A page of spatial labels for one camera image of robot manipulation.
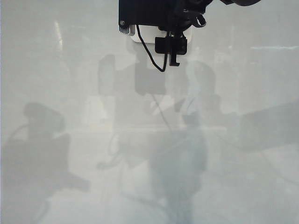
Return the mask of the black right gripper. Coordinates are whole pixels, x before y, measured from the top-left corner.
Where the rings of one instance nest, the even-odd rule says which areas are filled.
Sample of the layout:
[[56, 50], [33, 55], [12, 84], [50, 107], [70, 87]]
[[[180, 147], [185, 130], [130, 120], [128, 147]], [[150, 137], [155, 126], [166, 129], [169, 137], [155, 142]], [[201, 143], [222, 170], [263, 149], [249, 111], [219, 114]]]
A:
[[[189, 27], [202, 28], [206, 25], [204, 13], [210, 0], [170, 0], [167, 3], [165, 20], [160, 22], [158, 28], [163, 31], [184, 32]], [[155, 38], [155, 52], [168, 54], [169, 65], [178, 67], [177, 55], [187, 53], [187, 38], [181, 35], [168, 34], [166, 37]]]

